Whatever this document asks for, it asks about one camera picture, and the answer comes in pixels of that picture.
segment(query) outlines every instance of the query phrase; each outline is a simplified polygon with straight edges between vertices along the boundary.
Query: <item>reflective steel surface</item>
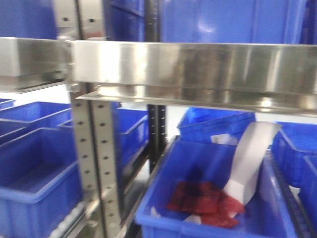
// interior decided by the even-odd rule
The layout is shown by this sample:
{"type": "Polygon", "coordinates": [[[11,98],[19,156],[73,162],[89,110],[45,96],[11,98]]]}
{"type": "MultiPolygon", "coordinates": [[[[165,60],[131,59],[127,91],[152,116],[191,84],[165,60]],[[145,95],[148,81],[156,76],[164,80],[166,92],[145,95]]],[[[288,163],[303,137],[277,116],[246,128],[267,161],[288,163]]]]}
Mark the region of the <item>reflective steel surface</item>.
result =
{"type": "Polygon", "coordinates": [[[63,81],[57,40],[0,38],[0,90],[25,92],[63,81]]]}
{"type": "Polygon", "coordinates": [[[75,0],[53,0],[58,35],[80,40],[78,12],[75,0]]]}
{"type": "Polygon", "coordinates": [[[315,46],[74,41],[73,56],[81,82],[317,93],[315,46]]]}
{"type": "Polygon", "coordinates": [[[121,85],[101,86],[98,91],[79,98],[317,116],[317,95],[121,85]]]}

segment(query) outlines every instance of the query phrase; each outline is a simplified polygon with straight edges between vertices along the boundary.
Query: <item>white label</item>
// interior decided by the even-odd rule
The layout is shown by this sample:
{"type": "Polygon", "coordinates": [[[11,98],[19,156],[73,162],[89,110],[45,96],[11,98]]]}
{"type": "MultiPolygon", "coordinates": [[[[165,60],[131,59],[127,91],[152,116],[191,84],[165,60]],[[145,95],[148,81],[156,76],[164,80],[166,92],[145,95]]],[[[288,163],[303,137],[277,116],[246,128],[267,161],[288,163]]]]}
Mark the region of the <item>white label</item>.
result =
{"type": "Polygon", "coordinates": [[[144,139],[144,123],[142,123],[138,127],[138,139],[139,139],[139,142],[142,142],[144,139]]]}
{"type": "Polygon", "coordinates": [[[237,145],[238,139],[234,136],[229,134],[219,134],[219,135],[212,135],[210,137],[211,142],[215,144],[224,144],[224,145],[237,145]]]}

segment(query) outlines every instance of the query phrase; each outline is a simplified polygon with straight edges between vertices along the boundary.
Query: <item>perforated metal upright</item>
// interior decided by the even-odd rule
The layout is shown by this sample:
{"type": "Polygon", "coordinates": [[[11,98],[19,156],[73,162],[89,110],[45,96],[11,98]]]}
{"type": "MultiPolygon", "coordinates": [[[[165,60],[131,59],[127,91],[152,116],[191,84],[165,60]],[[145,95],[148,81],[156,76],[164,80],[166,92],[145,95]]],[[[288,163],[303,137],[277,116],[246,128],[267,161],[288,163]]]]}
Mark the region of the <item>perforated metal upright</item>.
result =
{"type": "MultiPolygon", "coordinates": [[[[69,40],[111,39],[109,4],[108,0],[73,0],[64,5],[62,1],[55,0],[61,41],[71,46],[69,40]]],[[[94,92],[99,85],[74,80],[71,51],[71,47],[64,47],[68,65],[65,71],[70,72],[66,83],[73,110],[78,159],[87,204],[86,216],[88,220],[96,222],[99,238],[124,237],[133,222],[131,213],[136,210],[136,207],[127,210],[124,198],[131,181],[147,159],[147,148],[140,151],[129,170],[122,169],[116,109],[111,106],[111,102],[78,99],[94,92]]]]}

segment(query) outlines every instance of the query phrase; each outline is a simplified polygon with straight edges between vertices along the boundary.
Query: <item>red fabric piece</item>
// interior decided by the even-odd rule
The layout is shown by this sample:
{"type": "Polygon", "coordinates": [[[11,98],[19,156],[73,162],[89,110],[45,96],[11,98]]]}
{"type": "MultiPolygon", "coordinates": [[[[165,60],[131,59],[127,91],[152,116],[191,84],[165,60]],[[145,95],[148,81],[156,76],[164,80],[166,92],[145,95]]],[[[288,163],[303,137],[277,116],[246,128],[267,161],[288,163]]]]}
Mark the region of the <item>red fabric piece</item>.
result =
{"type": "Polygon", "coordinates": [[[203,224],[223,228],[239,223],[230,214],[245,212],[243,204],[212,182],[179,182],[167,209],[200,215],[203,224]]]}

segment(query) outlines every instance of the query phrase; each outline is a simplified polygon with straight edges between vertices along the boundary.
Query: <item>plastic storage bin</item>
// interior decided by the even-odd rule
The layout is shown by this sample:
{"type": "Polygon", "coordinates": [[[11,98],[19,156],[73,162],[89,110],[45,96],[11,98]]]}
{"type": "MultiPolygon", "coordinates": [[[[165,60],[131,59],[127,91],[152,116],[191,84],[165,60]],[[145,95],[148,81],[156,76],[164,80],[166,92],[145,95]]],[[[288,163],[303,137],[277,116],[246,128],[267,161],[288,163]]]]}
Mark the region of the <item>plastic storage bin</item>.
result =
{"type": "Polygon", "coordinates": [[[29,129],[56,127],[69,120],[69,104],[34,102],[17,107],[0,110],[0,122],[9,121],[29,129]]]}
{"type": "Polygon", "coordinates": [[[188,108],[178,129],[182,140],[236,145],[254,113],[188,108]]]}
{"type": "Polygon", "coordinates": [[[144,41],[144,0],[112,0],[112,30],[116,41],[144,41]]]}
{"type": "Polygon", "coordinates": [[[317,155],[317,125],[278,122],[281,130],[274,138],[272,153],[287,182],[300,187],[304,156],[317,155]]]}
{"type": "Polygon", "coordinates": [[[0,121],[0,145],[22,136],[27,132],[27,128],[23,126],[0,121]]]}
{"type": "Polygon", "coordinates": [[[15,100],[0,98],[0,109],[9,108],[14,106],[15,100]]]}
{"type": "Polygon", "coordinates": [[[52,0],[1,0],[0,37],[56,39],[52,0]]]}
{"type": "Polygon", "coordinates": [[[136,213],[143,238],[263,238],[297,237],[271,160],[265,158],[254,197],[238,214],[232,229],[184,222],[188,213],[166,209],[178,181],[212,181],[224,187],[230,176],[234,146],[176,141],[144,196],[136,213]],[[161,215],[151,215],[155,207],[161,215]]]}
{"type": "Polygon", "coordinates": [[[317,43],[317,1],[307,0],[301,44],[317,43]]]}
{"type": "Polygon", "coordinates": [[[317,156],[304,157],[304,173],[299,198],[317,232],[317,156]]]}
{"type": "Polygon", "coordinates": [[[37,129],[0,154],[0,236],[48,237],[82,198],[72,133],[37,129]]]}
{"type": "Polygon", "coordinates": [[[122,164],[126,166],[149,139],[148,112],[118,108],[122,164]]]}
{"type": "Polygon", "coordinates": [[[68,130],[68,131],[73,131],[74,130],[74,124],[73,124],[73,120],[67,120],[61,124],[59,124],[57,127],[63,129],[63,130],[68,130]]]}
{"type": "Polygon", "coordinates": [[[299,43],[306,0],[163,0],[164,42],[299,43]]]}

